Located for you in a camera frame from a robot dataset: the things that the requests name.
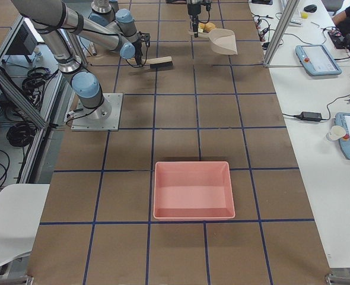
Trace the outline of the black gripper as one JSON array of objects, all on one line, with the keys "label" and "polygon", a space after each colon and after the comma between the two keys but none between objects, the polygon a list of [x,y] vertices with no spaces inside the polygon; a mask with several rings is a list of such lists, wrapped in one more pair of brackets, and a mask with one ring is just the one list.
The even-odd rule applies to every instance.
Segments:
[{"label": "black gripper", "polygon": [[150,47],[150,34],[143,33],[141,31],[137,32],[138,39],[134,42],[135,47],[135,62],[139,67],[142,66],[142,45],[145,45],[146,51]]},{"label": "black gripper", "polygon": [[199,31],[198,31],[198,28],[199,28],[199,17],[197,14],[192,14],[190,16],[190,19],[191,19],[191,22],[192,22],[192,33],[195,34],[195,37],[198,37],[199,36]]}]

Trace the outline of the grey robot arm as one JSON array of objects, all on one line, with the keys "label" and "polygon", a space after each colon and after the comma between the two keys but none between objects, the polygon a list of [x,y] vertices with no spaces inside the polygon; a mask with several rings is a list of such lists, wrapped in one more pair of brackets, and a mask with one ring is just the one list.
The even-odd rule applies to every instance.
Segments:
[{"label": "grey robot arm", "polygon": [[43,38],[79,97],[85,113],[106,110],[98,79],[76,52],[75,45],[87,39],[118,53],[125,60],[134,59],[143,65],[142,46],[150,46],[150,35],[138,31],[128,9],[119,8],[117,1],[92,1],[91,14],[84,17],[70,9],[64,1],[13,1],[12,4]]},{"label": "grey robot arm", "polygon": [[207,12],[211,9],[211,0],[187,0],[187,13],[192,23],[192,33],[194,37],[198,37],[199,31],[199,14],[201,13],[201,6],[205,6]]}]

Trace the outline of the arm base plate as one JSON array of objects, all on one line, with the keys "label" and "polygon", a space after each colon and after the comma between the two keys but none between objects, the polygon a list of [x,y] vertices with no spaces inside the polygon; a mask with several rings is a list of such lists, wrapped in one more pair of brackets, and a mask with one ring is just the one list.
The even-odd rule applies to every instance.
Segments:
[{"label": "arm base plate", "polygon": [[118,131],[123,103],[122,93],[103,93],[104,102],[96,110],[84,108],[79,101],[72,131]]}]

